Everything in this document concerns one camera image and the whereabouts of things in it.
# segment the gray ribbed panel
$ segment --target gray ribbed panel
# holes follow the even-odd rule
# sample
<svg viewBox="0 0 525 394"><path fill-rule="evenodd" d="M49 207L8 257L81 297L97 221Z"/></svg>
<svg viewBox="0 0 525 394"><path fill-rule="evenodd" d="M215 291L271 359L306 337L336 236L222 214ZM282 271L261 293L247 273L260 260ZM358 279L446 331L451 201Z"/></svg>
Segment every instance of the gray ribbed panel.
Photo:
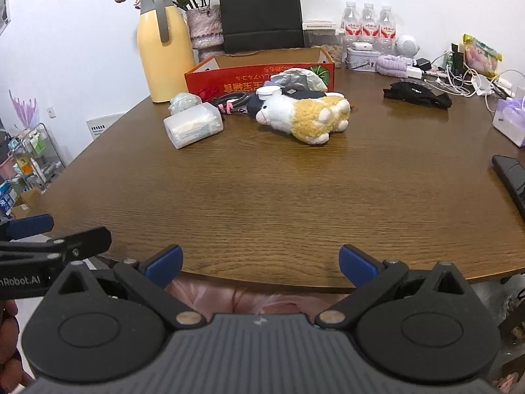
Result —
<svg viewBox="0 0 525 394"><path fill-rule="evenodd" d="M264 318L266 322L255 324ZM177 333L140 372L75 387L39 379L24 394L495 394L474 381L419 387L378 373L346 335L312 327L303 315L217 315Z"/></svg>

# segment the gray thermos handle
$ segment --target gray thermos handle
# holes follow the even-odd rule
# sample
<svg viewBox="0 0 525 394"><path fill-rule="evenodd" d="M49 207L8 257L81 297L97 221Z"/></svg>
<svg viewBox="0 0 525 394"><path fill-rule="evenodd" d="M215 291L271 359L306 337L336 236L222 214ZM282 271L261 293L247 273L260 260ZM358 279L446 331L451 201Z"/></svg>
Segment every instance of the gray thermos handle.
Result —
<svg viewBox="0 0 525 394"><path fill-rule="evenodd" d="M161 42L167 43L170 40L170 29L167 26L166 7L164 0L153 0L155 11L157 12L158 33Z"/></svg>

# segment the brown cardboard box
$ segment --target brown cardboard box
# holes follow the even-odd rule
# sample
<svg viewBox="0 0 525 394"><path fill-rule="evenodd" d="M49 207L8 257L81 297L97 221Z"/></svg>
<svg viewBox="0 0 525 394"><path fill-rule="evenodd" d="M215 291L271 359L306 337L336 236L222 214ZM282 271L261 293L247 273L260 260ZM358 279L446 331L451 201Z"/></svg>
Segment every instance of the brown cardboard box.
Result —
<svg viewBox="0 0 525 394"><path fill-rule="evenodd" d="M12 205L11 214L16 219L25 218L31 210L31 205L35 203L35 200L39 195L40 191L36 188L21 193Z"/></svg>
<svg viewBox="0 0 525 394"><path fill-rule="evenodd" d="M334 62L321 47L210 56L185 74L186 85L190 93L209 101L230 92L253 92L272 75L293 67L312 70L333 91Z"/></svg>

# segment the metal rack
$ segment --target metal rack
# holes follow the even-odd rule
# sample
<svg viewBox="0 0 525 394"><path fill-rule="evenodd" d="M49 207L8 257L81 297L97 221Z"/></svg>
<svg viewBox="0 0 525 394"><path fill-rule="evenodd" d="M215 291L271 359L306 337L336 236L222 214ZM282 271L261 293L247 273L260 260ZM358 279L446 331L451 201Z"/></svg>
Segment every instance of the metal rack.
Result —
<svg viewBox="0 0 525 394"><path fill-rule="evenodd" d="M39 135L37 146L31 143L35 135ZM28 156L32 172L21 176L30 188L39 188L41 191L44 191L65 167L44 123L39 123L27 132L13 153L15 158L21 154Z"/></svg>

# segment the pink basket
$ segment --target pink basket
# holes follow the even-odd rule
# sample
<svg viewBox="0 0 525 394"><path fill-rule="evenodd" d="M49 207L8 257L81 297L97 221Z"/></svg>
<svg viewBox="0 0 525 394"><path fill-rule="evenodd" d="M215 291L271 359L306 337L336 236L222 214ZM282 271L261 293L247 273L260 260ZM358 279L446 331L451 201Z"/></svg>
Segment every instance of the pink basket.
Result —
<svg viewBox="0 0 525 394"><path fill-rule="evenodd" d="M13 156L8 157L6 161L0 164L0 176L6 181L8 179L13 179L16 176L16 171L12 168L15 164L16 161Z"/></svg>

